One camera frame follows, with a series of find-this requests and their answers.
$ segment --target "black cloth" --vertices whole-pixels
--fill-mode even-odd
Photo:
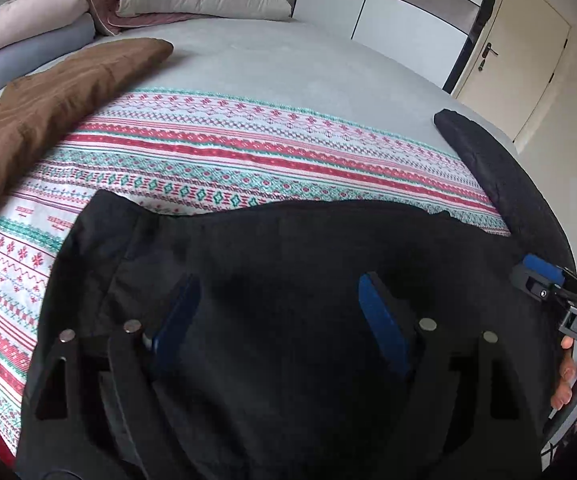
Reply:
[[[357,300],[377,271],[456,334],[499,335],[535,420],[559,360],[555,320],[511,286],[511,237],[392,202],[283,202],[160,216],[98,191],[54,263],[22,407],[59,332],[143,319],[184,272],[203,297],[175,373],[156,384],[181,446],[208,479],[364,478],[401,409]]]
[[[434,120],[526,252],[575,271],[561,224],[513,156],[479,124],[457,112],[442,110]]]

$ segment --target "blue gripper pad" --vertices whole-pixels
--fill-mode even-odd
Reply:
[[[178,293],[172,301],[169,315],[153,337],[155,369],[158,372],[169,370],[177,361],[178,350],[198,311],[200,299],[200,280],[189,276],[180,284]]]
[[[550,282],[557,283],[559,286],[564,284],[564,275],[561,272],[561,269],[553,264],[545,262],[534,254],[527,254],[524,257],[524,267],[545,277]]]
[[[406,377],[411,368],[408,343],[367,274],[359,279],[359,305],[389,369]]]

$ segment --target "hand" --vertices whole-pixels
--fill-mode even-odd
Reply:
[[[577,368],[572,360],[572,345],[574,339],[569,336],[564,336],[561,340],[561,347],[565,349],[564,359],[559,366],[559,375],[561,379],[559,380],[559,385],[555,390],[555,393],[551,397],[551,406],[555,410],[561,410],[565,404],[571,402],[572,390],[568,384],[577,373]]]

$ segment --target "striped blanket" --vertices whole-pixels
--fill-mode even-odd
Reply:
[[[457,157],[405,137],[229,96],[125,94],[79,124],[0,211],[0,432],[13,451],[51,266],[98,189],[174,215],[281,200],[392,200],[508,235]]]

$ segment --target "door handle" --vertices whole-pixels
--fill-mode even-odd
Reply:
[[[484,51],[481,53],[481,63],[479,64],[479,66],[477,67],[477,70],[479,70],[480,72],[482,70],[484,70],[484,64],[486,63],[486,57],[489,55],[489,52],[491,54],[495,54],[495,56],[498,56],[499,54],[497,52],[495,52],[492,49],[492,44],[489,41],[489,43],[486,44],[486,46],[484,47]]]
[[[486,59],[486,56],[488,56],[488,53],[489,53],[489,52],[490,52],[491,54],[495,54],[495,56],[498,56],[498,55],[499,55],[497,52],[495,52],[495,51],[492,49],[492,44],[491,44],[490,41],[489,41],[489,43],[486,44],[486,47],[484,47],[484,51],[481,53],[481,57],[482,57],[483,59]]]

